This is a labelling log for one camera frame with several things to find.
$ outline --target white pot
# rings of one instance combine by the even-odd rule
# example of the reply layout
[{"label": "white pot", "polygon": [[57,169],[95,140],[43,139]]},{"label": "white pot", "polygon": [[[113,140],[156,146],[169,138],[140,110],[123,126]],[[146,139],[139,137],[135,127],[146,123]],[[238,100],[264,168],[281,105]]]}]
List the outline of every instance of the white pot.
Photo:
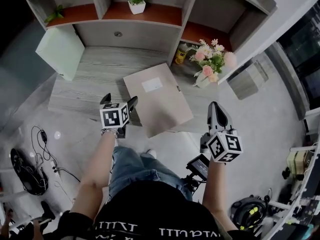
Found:
[{"label": "white pot", "polygon": [[209,81],[209,78],[205,76],[205,74],[203,72],[201,72],[196,81],[196,86],[198,86],[199,88],[205,88],[207,87],[208,85],[210,85],[210,81]]},{"label": "white pot", "polygon": [[142,3],[139,3],[139,4],[131,4],[129,1],[128,1],[128,4],[129,4],[129,7],[130,7],[130,10],[133,14],[141,14],[144,12],[145,10],[145,7],[146,7],[146,2],[143,1]]}]

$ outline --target yellow bottle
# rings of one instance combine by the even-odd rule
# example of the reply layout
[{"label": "yellow bottle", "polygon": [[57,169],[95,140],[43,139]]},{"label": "yellow bottle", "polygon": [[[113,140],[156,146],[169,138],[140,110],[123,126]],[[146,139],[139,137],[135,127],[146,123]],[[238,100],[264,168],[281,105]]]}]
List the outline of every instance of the yellow bottle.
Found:
[{"label": "yellow bottle", "polygon": [[184,60],[187,56],[187,49],[189,47],[187,46],[187,43],[181,43],[179,46],[178,46],[178,49],[176,50],[176,53],[175,53],[175,58],[174,58],[174,62],[178,65],[184,63]]}]

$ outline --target tiled floor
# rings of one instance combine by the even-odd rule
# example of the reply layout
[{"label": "tiled floor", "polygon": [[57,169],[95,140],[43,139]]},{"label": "tiled floor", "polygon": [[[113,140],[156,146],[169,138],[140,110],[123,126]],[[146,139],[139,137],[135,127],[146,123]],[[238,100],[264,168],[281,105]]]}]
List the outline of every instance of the tiled floor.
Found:
[{"label": "tiled floor", "polygon": [[[297,119],[288,91],[275,69],[271,68],[267,74],[269,80],[259,92],[244,100],[237,99],[226,81],[217,88],[218,101],[231,115],[244,147],[244,154],[226,167],[228,207],[250,194],[264,196],[269,188],[273,189],[273,199],[276,199],[285,182],[281,173],[286,167],[289,148],[302,144],[303,124]],[[48,111],[48,102],[46,99],[34,108],[32,115],[21,123],[11,137],[2,136],[1,168],[11,165],[9,152],[12,147],[21,147],[26,154],[33,152],[31,129],[37,125],[46,131],[48,149],[57,158],[59,166],[81,178],[99,141],[101,124]],[[60,139],[54,138],[56,131],[61,133]],[[200,136],[187,132],[164,132],[148,139],[142,127],[129,125],[127,138],[119,140],[119,144],[134,148],[137,152],[155,149],[157,158],[164,165],[185,177],[189,173],[186,170],[187,162],[199,154]],[[40,197],[25,195],[11,202],[20,219],[28,215],[40,216],[40,200],[43,199],[48,201],[57,214],[72,206],[78,182],[64,172],[61,172],[61,178],[56,177],[48,161],[44,161],[43,168],[49,176],[47,192]],[[23,190],[14,173],[2,174],[1,182],[8,193]],[[201,185],[193,196],[194,201],[201,202],[203,192],[204,185]],[[46,231],[53,230],[57,221],[51,223]]]}]

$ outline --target pink rose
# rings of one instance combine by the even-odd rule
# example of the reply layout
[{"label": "pink rose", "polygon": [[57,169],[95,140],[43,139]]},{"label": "pink rose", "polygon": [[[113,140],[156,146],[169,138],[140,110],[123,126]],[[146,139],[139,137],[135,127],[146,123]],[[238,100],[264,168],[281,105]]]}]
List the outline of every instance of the pink rose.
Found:
[{"label": "pink rose", "polygon": [[206,77],[210,76],[213,73],[212,68],[208,65],[204,65],[202,67],[202,72]]},{"label": "pink rose", "polygon": [[237,68],[237,57],[233,52],[226,52],[224,54],[224,64],[232,70]]},{"label": "pink rose", "polygon": [[208,76],[210,83],[215,83],[219,80],[218,73],[214,72],[213,74]]},{"label": "pink rose", "polygon": [[201,51],[197,51],[196,53],[195,53],[195,59],[197,60],[197,61],[203,61],[204,59],[205,59],[205,54],[203,53],[203,52],[201,52]]}]

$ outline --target bracelet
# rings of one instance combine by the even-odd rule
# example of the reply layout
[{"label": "bracelet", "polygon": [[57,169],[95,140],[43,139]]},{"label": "bracelet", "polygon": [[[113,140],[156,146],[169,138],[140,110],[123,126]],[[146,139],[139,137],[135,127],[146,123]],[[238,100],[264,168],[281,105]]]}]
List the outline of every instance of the bracelet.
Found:
[{"label": "bracelet", "polygon": [[108,133],[112,133],[114,136],[115,136],[115,138],[117,138],[118,137],[118,131],[117,131],[117,129],[115,129],[115,128],[107,128],[107,129],[101,129],[101,136],[105,133],[105,132],[108,132]]}]

